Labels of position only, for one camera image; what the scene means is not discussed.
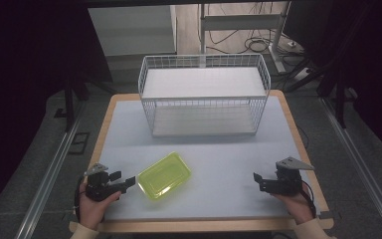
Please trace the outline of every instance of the hand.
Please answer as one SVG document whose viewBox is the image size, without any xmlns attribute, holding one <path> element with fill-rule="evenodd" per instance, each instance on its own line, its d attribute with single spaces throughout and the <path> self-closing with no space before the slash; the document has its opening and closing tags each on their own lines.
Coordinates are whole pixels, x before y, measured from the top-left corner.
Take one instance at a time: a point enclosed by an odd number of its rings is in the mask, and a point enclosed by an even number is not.
<svg viewBox="0 0 382 239">
<path fill-rule="evenodd" d="M 308 192 L 305 184 L 302 184 L 302 189 L 305 193 Z M 287 211 L 295 219 L 296 225 L 314 219 L 311 210 L 309 209 L 308 202 L 300 193 L 296 196 L 283 196 L 278 194 L 272 194 L 272 196 L 285 204 Z"/>
<path fill-rule="evenodd" d="M 116 201 L 120 196 L 120 191 L 112 194 L 107 199 L 96 202 L 89 199 L 86 196 L 86 184 L 83 183 L 80 185 L 80 223 L 96 231 L 98 224 L 103 219 L 104 213 L 109 205 Z"/>
</svg>

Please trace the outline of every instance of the metal frame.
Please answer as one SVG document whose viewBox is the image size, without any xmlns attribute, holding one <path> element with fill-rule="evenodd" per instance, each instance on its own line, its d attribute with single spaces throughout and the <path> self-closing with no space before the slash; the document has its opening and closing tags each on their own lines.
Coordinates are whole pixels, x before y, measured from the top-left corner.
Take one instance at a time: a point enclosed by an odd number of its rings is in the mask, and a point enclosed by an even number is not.
<svg viewBox="0 0 382 239">
<path fill-rule="evenodd" d="M 275 62 L 278 73 L 285 73 L 285 67 L 278 53 L 278 43 L 281 32 L 287 19 L 287 11 L 290 2 L 286 2 L 281 14 L 268 15 L 233 15 L 233 16 L 205 16 L 204 4 L 201 4 L 200 12 L 200 33 L 201 44 L 200 53 L 206 54 L 205 32 L 206 31 L 225 31 L 225 30 L 253 30 L 253 29 L 276 29 L 269 51 Z"/>
<path fill-rule="evenodd" d="M 373 174 L 368 169 L 367 164 L 364 162 L 361 153 L 358 151 L 355 143 L 353 142 L 348 131 L 341 127 L 340 123 L 334 117 L 334 110 L 331 102 L 326 100 L 325 98 L 320 98 L 320 102 L 322 103 L 325 113 L 328 116 L 334 130 L 336 131 L 337 136 L 342 142 L 343 146 L 346 149 L 346 152 L 351 159 L 353 166 L 358 172 L 358 175 L 361 181 L 364 183 L 365 188 L 368 191 L 372 201 L 377 207 L 381 217 L 382 217 L 382 190 L 378 185 L 377 181 L 374 179 Z"/>
<path fill-rule="evenodd" d="M 45 208 L 46 202 L 48 201 L 49 195 L 51 194 L 52 188 L 58 177 L 58 173 L 64 163 L 71 142 L 79 127 L 85 106 L 85 102 L 79 102 L 73 125 L 70 127 L 70 130 L 65 133 L 58 151 L 55 153 L 54 158 L 43 176 L 39 189 L 24 216 L 23 222 L 21 223 L 15 238 L 31 238 L 33 236 L 34 230 L 36 229 L 37 223 L 39 222 L 40 216 L 42 215 L 43 209 Z"/>
</svg>

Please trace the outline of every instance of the yellow plastic container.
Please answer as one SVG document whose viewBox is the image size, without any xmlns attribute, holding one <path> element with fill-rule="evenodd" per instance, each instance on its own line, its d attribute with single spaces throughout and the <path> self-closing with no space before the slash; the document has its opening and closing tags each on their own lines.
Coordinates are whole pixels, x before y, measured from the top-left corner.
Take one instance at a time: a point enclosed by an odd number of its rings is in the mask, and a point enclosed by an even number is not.
<svg viewBox="0 0 382 239">
<path fill-rule="evenodd" d="M 191 170 L 177 152 L 171 152 L 137 176 L 141 190 L 152 200 L 160 199 L 184 183 Z"/>
</svg>

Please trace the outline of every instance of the wire basket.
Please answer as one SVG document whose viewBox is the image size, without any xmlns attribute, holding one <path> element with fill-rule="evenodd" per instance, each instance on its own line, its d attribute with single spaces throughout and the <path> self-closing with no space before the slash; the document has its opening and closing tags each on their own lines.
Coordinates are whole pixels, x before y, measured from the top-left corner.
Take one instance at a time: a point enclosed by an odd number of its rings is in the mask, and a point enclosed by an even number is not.
<svg viewBox="0 0 382 239">
<path fill-rule="evenodd" d="M 270 88 L 260 54 L 147 56 L 138 80 L 154 136 L 255 134 Z"/>
</svg>

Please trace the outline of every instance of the cable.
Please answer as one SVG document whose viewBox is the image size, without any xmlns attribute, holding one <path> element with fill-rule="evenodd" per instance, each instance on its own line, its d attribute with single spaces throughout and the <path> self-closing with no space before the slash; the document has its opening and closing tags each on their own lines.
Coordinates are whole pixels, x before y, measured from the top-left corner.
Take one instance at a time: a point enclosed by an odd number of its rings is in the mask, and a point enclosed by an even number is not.
<svg viewBox="0 0 382 239">
<path fill-rule="evenodd" d="M 280 84 L 282 85 L 281 90 L 283 91 L 285 86 L 287 85 L 287 80 L 293 78 L 300 70 L 302 70 L 306 65 L 309 63 L 309 58 L 304 55 L 302 61 L 300 61 L 290 72 L 285 73 L 284 77 L 278 82 L 275 89 L 279 87 Z"/>
<path fill-rule="evenodd" d="M 300 126 L 296 125 L 296 127 L 297 127 L 297 129 L 299 129 L 299 130 L 302 132 L 302 134 L 305 136 L 305 138 L 306 138 L 306 144 L 304 144 L 304 147 L 305 147 L 305 149 L 307 149 L 307 148 L 309 147 L 309 137 L 308 137 L 308 135 L 306 135 L 305 131 L 304 131 Z"/>
<path fill-rule="evenodd" d="M 84 180 L 84 177 L 81 176 L 79 180 L 77 181 L 77 188 L 76 191 L 74 192 L 74 209 L 76 210 L 76 216 L 77 220 L 80 223 L 80 194 L 83 192 L 80 192 L 80 185 L 82 184 Z"/>
<path fill-rule="evenodd" d="M 259 4 L 259 3 L 255 3 L 254 4 L 254 6 L 250 9 L 250 11 L 249 11 L 249 14 L 251 13 L 251 11 L 253 11 L 253 9 L 254 9 L 254 14 L 256 14 L 256 11 L 257 11 L 257 4 Z"/>
<path fill-rule="evenodd" d="M 222 8 L 222 4 L 220 4 L 220 8 L 222 9 L 223 14 L 226 15 L 225 11 L 224 11 L 223 8 Z M 207 6 L 207 15 L 210 15 L 210 4 L 208 4 L 208 6 Z M 227 37 L 225 37 L 224 39 L 222 39 L 222 40 L 220 40 L 220 41 L 218 41 L 218 42 L 215 42 L 215 41 L 213 40 L 213 37 L 212 37 L 212 31 L 209 31 L 209 36 L 210 36 L 210 40 L 212 41 L 212 43 L 215 44 L 215 45 L 217 45 L 217 44 L 219 44 L 219 43 L 225 41 L 226 39 L 230 38 L 232 35 L 234 35 L 234 34 L 237 33 L 238 31 L 240 31 L 240 30 L 235 30 L 233 33 L 229 34 Z"/>
<path fill-rule="evenodd" d="M 223 3 L 221 3 L 221 4 L 219 5 L 219 6 L 220 6 L 220 9 L 222 10 L 223 14 L 226 15 L 225 10 L 223 10 L 223 6 L 222 6 L 222 4 L 223 4 Z"/>
<path fill-rule="evenodd" d="M 224 54 L 243 54 L 243 53 L 245 53 L 245 52 L 247 52 L 247 51 L 249 50 L 249 49 L 246 49 L 246 50 L 244 50 L 244 51 L 242 51 L 242 52 L 238 52 L 238 53 L 228 53 L 228 52 L 224 52 L 224 51 L 222 51 L 222 50 L 220 50 L 220 49 L 213 48 L 213 47 L 206 47 L 206 48 L 207 48 L 207 49 L 212 49 L 212 50 L 215 50 L 215 51 L 224 53 Z"/>
<path fill-rule="evenodd" d="M 259 32 L 259 36 L 258 37 L 253 37 L 254 36 L 254 32 L 255 30 L 252 30 L 252 34 L 251 34 L 251 37 L 250 38 L 257 38 L 257 39 L 264 39 L 264 41 L 266 42 L 267 45 L 269 45 L 270 43 L 272 43 L 272 34 L 271 32 L 273 32 L 273 30 L 269 30 L 269 39 L 266 39 L 263 37 L 264 34 L 260 33 L 260 30 L 258 30 Z M 282 48 L 281 46 L 278 45 L 277 47 L 277 51 L 280 53 L 280 56 L 282 55 L 285 55 L 285 56 L 304 56 L 305 53 L 304 52 L 290 52 L 284 48 Z"/>
<path fill-rule="evenodd" d="M 302 182 L 303 182 L 303 184 L 305 184 L 308 187 L 311 201 L 312 201 L 312 203 L 314 203 L 314 193 L 312 192 L 311 186 L 309 186 L 309 184 L 306 183 L 306 181 L 304 181 L 304 180 Z"/>
<path fill-rule="evenodd" d="M 255 44 L 263 44 L 263 45 L 265 45 L 265 47 L 262 48 L 261 50 L 256 50 L 256 49 L 253 48 L 253 45 L 255 45 Z M 253 51 L 255 53 L 261 53 L 261 52 L 265 51 L 269 47 L 269 44 L 265 41 L 264 38 L 252 37 L 252 38 L 247 39 L 244 42 L 244 46 L 247 49 L 250 49 L 251 51 Z"/>
</svg>

